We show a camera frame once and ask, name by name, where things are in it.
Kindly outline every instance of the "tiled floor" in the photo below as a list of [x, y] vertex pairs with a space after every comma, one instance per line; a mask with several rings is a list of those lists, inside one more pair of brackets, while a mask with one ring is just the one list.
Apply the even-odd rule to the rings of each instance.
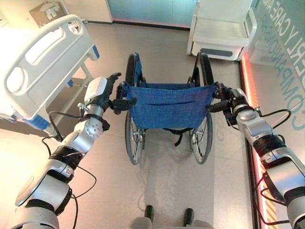
[[[87, 61], [94, 77], [124, 73], [128, 55], [138, 51], [148, 82], [184, 83], [193, 70], [195, 57], [186, 55], [188, 32], [128, 25], [88, 24], [89, 33], [101, 54]], [[211, 60], [215, 81], [238, 87], [236, 62]], [[125, 114], [104, 114], [110, 124], [94, 144], [81, 166], [96, 175], [96, 187], [79, 198], [77, 227], [123, 229], [143, 215], [145, 205], [155, 208], [154, 228], [181, 226], [187, 207], [195, 218], [216, 229], [250, 229], [250, 194], [243, 136], [227, 127], [221, 113], [213, 114], [213, 147], [206, 164], [199, 165], [191, 154], [188, 139], [175, 148], [176, 136], [163, 130], [148, 130], [145, 154], [133, 166], [125, 150]], [[14, 211], [15, 195], [35, 164], [44, 161], [46, 150], [40, 138], [0, 130], [1, 198], [0, 227]], [[52, 149], [56, 142], [50, 141]], [[71, 187], [75, 194], [92, 184], [90, 176], [76, 170]], [[61, 228], [71, 228], [75, 214], [70, 201], [59, 216]]]

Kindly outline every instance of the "black cable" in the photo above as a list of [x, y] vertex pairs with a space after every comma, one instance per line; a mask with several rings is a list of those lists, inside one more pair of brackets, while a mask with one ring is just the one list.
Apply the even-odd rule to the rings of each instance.
[[77, 199], [76, 199], [76, 197], [75, 197], [74, 194], [72, 194], [71, 198], [74, 199], [74, 201], [75, 201], [75, 208], [76, 208], [76, 210], [75, 210], [74, 225], [73, 225], [73, 229], [75, 229], [75, 227], [76, 227], [76, 222], [77, 222], [77, 216], [78, 216], [78, 203], [77, 203]]
[[259, 116], [260, 116], [260, 117], [267, 117], [267, 116], [274, 115], [274, 114], [276, 114], [276, 113], [284, 112], [284, 111], [288, 112], [288, 116], [287, 116], [283, 121], [281, 121], [280, 123], [276, 124], [276, 125], [273, 127], [273, 129], [275, 129], [275, 128], [277, 128], [279, 125], [283, 124], [284, 122], [286, 122], [286, 121], [290, 118], [290, 116], [291, 116], [291, 111], [290, 111], [289, 109], [281, 109], [281, 110], [273, 111], [273, 112], [268, 113], [268, 114], [265, 114], [265, 115], [262, 115], [261, 112], [258, 112], [258, 113], [259, 113]]
[[52, 114], [68, 116], [68, 117], [70, 117], [70, 118], [81, 118], [81, 116], [75, 116], [75, 115], [71, 115], [71, 114], [66, 114], [66, 113], [62, 113], [62, 112], [59, 112], [59, 111], [51, 111], [51, 112], [49, 112], [49, 119], [50, 119], [50, 122], [51, 122], [52, 126], [54, 127], [54, 130], [56, 131], [59, 140], [62, 142], [62, 141], [63, 141], [63, 137], [61, 136], [61, 134], [60, 134], [60, 132], [59, 132], [57, 126], [55, 125], [55, 123], [54, 123], [54, 121], [53, 121]]
[[[45, 138], [43, 138], [43, 139], [41, 140], [42, 143], [44, 143], [44, 145], [47, 147], [48, 152], [49, 152], [49, 155], [51, 155], [51, 151], [50, 151], [50, 148], [49, 148], [48, 144], [45, 143], [45, 142], [43, 141], [44, 139], [47, 139], [47, 138], [55, 138], [55, 137], [54, 137], [54, 136], [48, 136], [48, 137], [45, 137]], [[93, 183], [93, 185], [92, 185], [87, 191], [83, 192], [82, 194], [79, 194], [78, 196], [76, 196], [76, 198], [85, 195], [87, 192], [89, 192], [91, 189], [93, 189], [93, 187], [95, 186], [95, 184], [96, 184], [96, 182], [97, 182], [97, 178], [96, 178], [95, 175], [93, 175], [91, 172], [89, 172], [88, 170], [86, 170], [86, 169], [84, 169], [84, 168], [82, 168], [82, 167], [80, 167], [80, 166], [77, 166], [77, 167], [80, 168], [81, 170], [85, 171], [85, 172], [88, 173], [89, 175], [91, 175], [91, 176], [93, 177], [93, 179], [94, 179], [94, 183]]]
[[91, 188], [89, 188], [87, 191], [85, 191], [85, 192], [83, 192], [82, 194], [76, 196], [76, 198], [85, 195], [87, 192], [89, 192], [91, 189], [93, 189], [93, 187], [95, 186], [96, 181], [97, 181], [95, 175], [93, 175], [91, 172], [87, 171], [86, 169], [84, 169], [84, 168], [82, 168], [82, 167], [80, 167], [80, 166], [77, 166], [77, 167], [80, 168], [80, 169], [82, 169], [82, 170], [85, 171], [86, 173], [90, 174], [90, 175], [94, 178], [94, 184], [93, 184], [93, 185], [91, 186]]
[[238, 130], [238, 131], [239, 131], [238, 128], [236, 128], [235, 126], [233, 126], [233, 125], [230, 123], [229, 119], [228, 119], [227, 121], [228, 121], [228, 123], [230, 124], [229, 126], [233, 127], [235, 130]]
[[51, 150], [50, 150], [50, 148], [49, 148], [49, 146], [48, 146], [48, 144], [47, 143], [45, 143], [44, 142], [44, 140], [45, 139], [47, 139], [47, 138], [56, 138], [56, 136], [48, 136], [48, 137], [44, 137], [42, 140], [41, 140], [41, 142], [47, 147], [47, 149], [48, 149], [48, 152], [49, 152], [49, 156], [51, 156]]
[[278, 200], [276, 200], [276, 199], [269, 198], [268, 196], [264, 195], [263, 192], [265, 192], [265, 191], [267, 191], [267, 190], [269, 190], [269, 189], [268, 189], [268, 188], [264, 188], [263, 190], [261, 190], [261, 195], [262, 195], [264, 198], [266, 198], [266, 199], [268, 199], [268, 200], [270, 200], [270, 201], [272, 201], [272, 202], [274, 202], [274, 203], [281, 204], [281, 205], [283, 205], [283, 206], [286, 207], [286, 204], [285, 204], [284, 202], [278, 201]]
[[284, 136], [283, 136], [283, 135], [278, 135], [278, 136], [281, 137], [283, 143], [285, 144], [285, 138], [284, 138]]
[[238, 130], [238, 131], [239, 131], [239, 129], [238, 129], [238, 128], [236, 128], [235, 126], [231, 126], [231, 127], [233, 127], [235, 130]]
[[278, 224], [283, 224], [283, 223], [290, 223], [289, 220], [275, 221], [275, 222], [270, 222], [270, 223], [268, 223], [268, 222], [266, 222], [266, 221], [264, 220], [264, 217], [263, 217], [263, 215], [262, 215], [262, 213], [261, 213], [259, 207], [257, 206], [256, 200], [255, 200], [255, 194], [256, 194], [257, 188], [258, 188], [258, 186], [260, 185], [260, 183], [262, 182], [263, 178], [264, 178], [264, 177], [262, 177], [262, 178], [258, 181], [258, 183], [256, 184], [256, 187], [255, 187], [255, 189], [254, 189], [254, 193], [253, 193], [253, 196], [254, 196], [254, 205], [255, 205], [256, 210], [257, 210], [257, 212], [258, 212], [258, 214], [259, 214], [259, 217], [261, 218], [262, 222], [263, 222], [264, 224], [268, 225], [268, 226], [273, 226], [273, 225], [278, 225]]

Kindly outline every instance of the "wall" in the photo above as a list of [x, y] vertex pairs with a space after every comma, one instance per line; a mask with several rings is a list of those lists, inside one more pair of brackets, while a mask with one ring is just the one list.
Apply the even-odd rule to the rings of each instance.
[[133, 21], [190, 27], [195, 0], [109, 0], [113, 18]]
[[[252, 7], [257, 31], [243, 61], [253, 106], [260, 106], [263, 114], [291, 110], [290, 119], [275, 130], [305, 163], [305, 1], [257, 0]], [[274, 126], [286, 115], [266, 119]], [[275, 206], [278, 220], [286, 219], [286, 209]]]
[[36, 30], [39, 27], [29, 11], [43, 2], [44, 0], [0, 0], [0, 10], [11, 27]]
[[112, 22], [107, 0], [65, 0], [69, 12], [89, 21]]

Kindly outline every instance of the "white bed rail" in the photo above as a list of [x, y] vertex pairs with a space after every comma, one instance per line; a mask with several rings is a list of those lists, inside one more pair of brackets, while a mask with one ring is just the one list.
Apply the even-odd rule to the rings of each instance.
[[47, 102], [79, 67], [85, 68], [88, 57], [96, 61], [99, 53], [82, 21], [75, 15], [54, 20], [38, 30], [9, 67], [0, 83], [4, 98], [25, 121], [44, 130]]

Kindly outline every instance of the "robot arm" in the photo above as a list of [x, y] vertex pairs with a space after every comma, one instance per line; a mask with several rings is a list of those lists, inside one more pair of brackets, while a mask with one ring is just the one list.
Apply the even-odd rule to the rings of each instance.
[[266, 172], [263, 179], [272, 196], [285, 203], [292, 228], [305, 228], [305, 166], [274, 129], [249, 106], [241, 89], [216, 83], [219, 103], [210, 112], [223, 111], [228, 125], [238, 125], [258, 153]]
[[[115, 73], [107, 79], [99, 77], [90, 82], [85, 104], [79, 105], [83, 112], [82, 120], [24, 184], [15, 202], [16, 213], [5, 228], [59, 229], [57, 215], [64, 211], [71, 199], [72, 190], [68, 183], [73, 179], [74, 170], [94, 141], [109, 129], [110, 125], [102, 116], [113, 103], [109, 96], [120, 75]], [[135, 103], [134, 100], [116, 101], [123, 105], [123, 108], [116, 106], [120, 110], [130, 109]]]

